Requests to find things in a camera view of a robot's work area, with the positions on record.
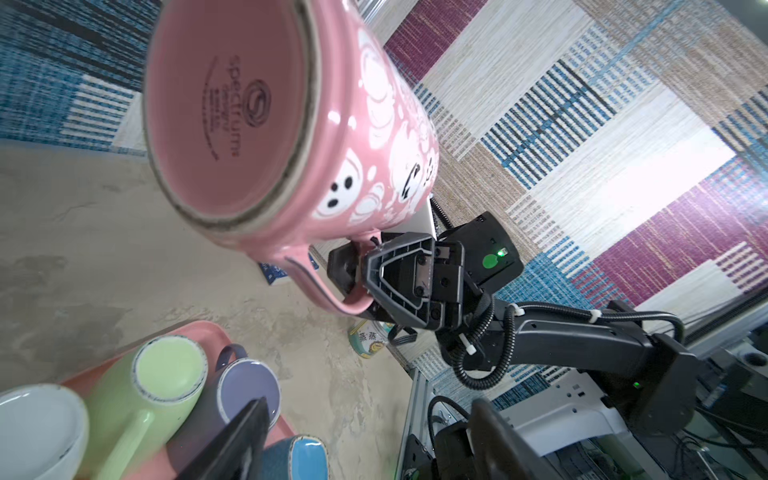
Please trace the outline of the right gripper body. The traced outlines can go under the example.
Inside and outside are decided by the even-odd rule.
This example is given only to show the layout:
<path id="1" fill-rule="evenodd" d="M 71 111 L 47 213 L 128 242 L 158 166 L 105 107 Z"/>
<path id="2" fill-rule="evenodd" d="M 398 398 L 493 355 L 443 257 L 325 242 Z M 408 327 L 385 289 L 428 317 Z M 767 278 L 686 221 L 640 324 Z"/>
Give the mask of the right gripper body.
<path id="1" fill-rule="evenodd" d="M 452 331 L 464 323 L 465 248 L 459 241 L 435 244 L 430 295 L 430 326 Z"/>

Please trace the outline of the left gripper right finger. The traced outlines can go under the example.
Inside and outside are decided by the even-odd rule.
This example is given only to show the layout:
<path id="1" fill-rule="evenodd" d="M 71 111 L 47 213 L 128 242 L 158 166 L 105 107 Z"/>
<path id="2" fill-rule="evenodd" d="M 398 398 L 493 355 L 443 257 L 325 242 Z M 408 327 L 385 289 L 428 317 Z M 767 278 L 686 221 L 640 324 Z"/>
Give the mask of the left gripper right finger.
<path id="1" fill-rule="evenodd" d="M 485 399 L 472 402 L 469 418 L 476 479 L 560 479 Z"/>

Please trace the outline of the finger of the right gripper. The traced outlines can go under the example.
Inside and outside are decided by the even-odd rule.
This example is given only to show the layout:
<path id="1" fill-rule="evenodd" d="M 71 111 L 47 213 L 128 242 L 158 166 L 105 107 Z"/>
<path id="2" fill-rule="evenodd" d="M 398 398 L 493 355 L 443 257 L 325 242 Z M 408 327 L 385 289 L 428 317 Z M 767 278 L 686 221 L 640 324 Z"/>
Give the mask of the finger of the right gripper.
<path id="1" fill-rule="evenodd" d="M 368 292 L 359 279 L 360 253 L 355 242 L 349 241 L 332 249 L 326 271 L 331 283 L 343 294 L 344 303 L 368 301 Z"/>
<path id="2" fill-rule="evenodd" d="M 425 233 L 404 233 L 365 254 L 363 285 L 402 327 L 436 330 L 444 323 L 444 306 L 432 300 L 435 239 Z"/>

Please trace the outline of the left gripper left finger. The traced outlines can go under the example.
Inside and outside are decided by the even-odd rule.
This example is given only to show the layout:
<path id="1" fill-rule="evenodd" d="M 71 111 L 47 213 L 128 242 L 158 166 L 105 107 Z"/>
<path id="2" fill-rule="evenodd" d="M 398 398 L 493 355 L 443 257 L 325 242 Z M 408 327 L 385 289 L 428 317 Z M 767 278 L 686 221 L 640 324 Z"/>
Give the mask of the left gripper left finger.
<path id="1" fill-rule="evenodd" d="M 259 479 L 269 425 L 266 399 L 251 400 L 177 479 Z"/>

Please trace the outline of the pink ghost pattern mug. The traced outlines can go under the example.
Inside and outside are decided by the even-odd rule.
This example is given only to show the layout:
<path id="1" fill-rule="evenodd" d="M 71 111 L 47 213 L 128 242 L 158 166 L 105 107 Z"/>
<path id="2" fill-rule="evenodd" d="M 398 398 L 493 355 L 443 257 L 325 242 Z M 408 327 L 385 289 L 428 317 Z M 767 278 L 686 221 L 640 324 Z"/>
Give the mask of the pink ghost pattern mug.
<path id="1" fill-rule="evenodd" d="M 211 242 L 285 271 L 318 306 L 357 315 L 309 248 L 369 252 L 426 203 L 436 128 L 351 1 L 169 1 L 143 85 L 150 163 Z"/>

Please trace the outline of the white mug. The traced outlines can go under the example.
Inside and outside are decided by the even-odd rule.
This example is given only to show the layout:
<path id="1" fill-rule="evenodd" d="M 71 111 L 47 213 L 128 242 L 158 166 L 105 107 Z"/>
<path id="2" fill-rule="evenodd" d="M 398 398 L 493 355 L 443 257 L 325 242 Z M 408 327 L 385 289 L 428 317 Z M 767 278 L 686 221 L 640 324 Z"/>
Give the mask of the white mug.
<path id="1" fill-rule="evenodd" d="M 88 436 L 86 406 L 67 387 L 33 384 L 1 394 L 3 479 L 73 479 Z"/>

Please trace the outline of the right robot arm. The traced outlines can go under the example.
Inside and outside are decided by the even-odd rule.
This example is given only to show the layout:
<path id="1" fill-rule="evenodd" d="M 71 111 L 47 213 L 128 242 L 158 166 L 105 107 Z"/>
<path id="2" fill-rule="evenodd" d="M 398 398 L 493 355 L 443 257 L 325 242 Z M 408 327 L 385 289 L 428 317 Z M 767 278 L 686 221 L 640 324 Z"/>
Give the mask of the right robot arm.
<path id="1" fill-rule="evenodd" d="M 487 391 L 518 364 L 594 374 L 603 398 L 642 435 L 669 435 L 692 418 L 697 357 L 683 322 L 619 301 L 585 310 L 545 302 L 505 302 L 496 293 L 523 270 L 518 250 L 490 213 L 437 237 L 389 233 L 369 253 L 332 250 L 327 273 L 345 293 L 365 287 L 364 318 L 388 323 L 391 343 L 435 335 L 440 358 L 464 387 Z"/>

